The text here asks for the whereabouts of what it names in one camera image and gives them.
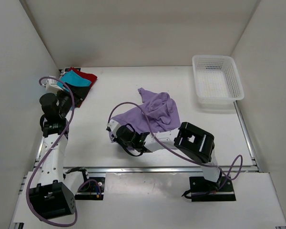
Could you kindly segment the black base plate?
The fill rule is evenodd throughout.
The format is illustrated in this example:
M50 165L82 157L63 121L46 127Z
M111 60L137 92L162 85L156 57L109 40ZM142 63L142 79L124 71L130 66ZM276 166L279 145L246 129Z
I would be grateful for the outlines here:
M190 189L182 197L192 202L236 201L232 181L221 178L219 186L205 180L203 177L189 177Z
M75 195L76 200L95 200L101 201L104 198L105 174L89 173L88 170L82 169L84 181L89 180Z

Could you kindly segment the red t-shirt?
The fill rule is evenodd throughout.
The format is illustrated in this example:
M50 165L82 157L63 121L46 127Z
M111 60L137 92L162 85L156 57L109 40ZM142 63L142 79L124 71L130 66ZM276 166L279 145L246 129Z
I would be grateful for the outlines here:
M69 69L69 71L73 70L75 73L77 73L79 76L81 76L84 79L90 80L92 83L90 85L90 89L92 88L92 86L94 85L94 83L97 81L97 76L91 73L84 73L81 72L80 69L77 68L73 68L71 67Z

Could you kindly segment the lavender t-shirt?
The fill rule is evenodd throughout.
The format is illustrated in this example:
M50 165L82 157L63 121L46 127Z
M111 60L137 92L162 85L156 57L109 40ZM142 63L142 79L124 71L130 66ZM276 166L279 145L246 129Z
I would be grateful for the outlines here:
M166 92L154 93L143 88L138 92L142 99L139 107L112 117L121 125L130 124L136 132L166 132L180 127L181 122L175 101Z

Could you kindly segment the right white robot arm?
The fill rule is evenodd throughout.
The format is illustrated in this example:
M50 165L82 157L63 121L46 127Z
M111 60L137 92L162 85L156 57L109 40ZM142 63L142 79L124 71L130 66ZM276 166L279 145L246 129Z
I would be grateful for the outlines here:
M189 122L183 122L171 131L140 134L130 124L121 125L111 120L107 131L113 141L131 156L142 156L161 149L178 149L202 167L207 189L215 191L222 184L222 172L215 157L214 136Z

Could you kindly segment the teal t-shirt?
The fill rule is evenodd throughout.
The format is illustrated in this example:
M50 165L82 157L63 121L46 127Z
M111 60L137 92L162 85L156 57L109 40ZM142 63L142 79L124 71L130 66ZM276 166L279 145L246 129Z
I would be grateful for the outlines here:
M90 86L92 83L90 80L84 79L81 76L79 76L73 70L65 73L61 78L61 81L77 87L87 87Z

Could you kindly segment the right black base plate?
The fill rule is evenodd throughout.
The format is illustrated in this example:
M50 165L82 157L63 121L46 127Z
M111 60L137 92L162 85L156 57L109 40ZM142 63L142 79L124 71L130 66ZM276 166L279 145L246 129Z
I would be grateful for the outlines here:
M221 178L219 186L205 180L203 177L189 177L190 189L182 197L192 202L236 201L232 181Z

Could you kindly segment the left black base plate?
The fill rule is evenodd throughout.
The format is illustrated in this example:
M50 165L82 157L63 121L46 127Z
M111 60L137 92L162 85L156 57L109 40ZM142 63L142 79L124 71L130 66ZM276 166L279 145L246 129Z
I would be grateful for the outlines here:
M84 181L89 180L75 195L76 200L95 200L101 201L104 198L105 174L89 173L88 170L82 169Z

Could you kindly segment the white plastic laundry basket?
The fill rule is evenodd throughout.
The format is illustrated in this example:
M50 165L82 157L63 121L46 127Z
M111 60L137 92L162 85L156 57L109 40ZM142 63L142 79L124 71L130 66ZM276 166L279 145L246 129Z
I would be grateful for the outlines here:
M241 79L232 57L195 55L192 64L195 91L202 106L228 106L244 98Z

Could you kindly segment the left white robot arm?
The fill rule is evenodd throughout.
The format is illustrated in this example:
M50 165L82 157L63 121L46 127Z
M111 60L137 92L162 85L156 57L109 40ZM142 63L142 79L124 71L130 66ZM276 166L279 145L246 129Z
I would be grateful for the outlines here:
M42 163L37 184L29 189L29 200L37 214L46 220L74 214L77 191L85 191L91 184L85 168L63 170L69 134L66 116L73 105L81 105L90 90L89 86L68 86L40 98L44 137Z

